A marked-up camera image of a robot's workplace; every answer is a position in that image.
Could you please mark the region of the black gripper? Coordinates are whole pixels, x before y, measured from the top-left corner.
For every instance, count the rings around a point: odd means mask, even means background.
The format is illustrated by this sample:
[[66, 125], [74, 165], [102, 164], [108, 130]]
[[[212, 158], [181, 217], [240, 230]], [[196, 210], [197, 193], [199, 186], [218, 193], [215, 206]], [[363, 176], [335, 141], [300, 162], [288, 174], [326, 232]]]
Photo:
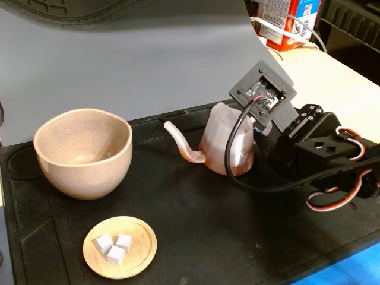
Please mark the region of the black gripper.
[[357, 145], [336, 133], [339, 126], [334, 113], [306, 104], [282, 133], [275, 126], [264, 135], [255, 127], [254, 140], [264, 159], [279, 173], [300, 179], [337, 167], [340, 157], [345, 164], [357, 156]]

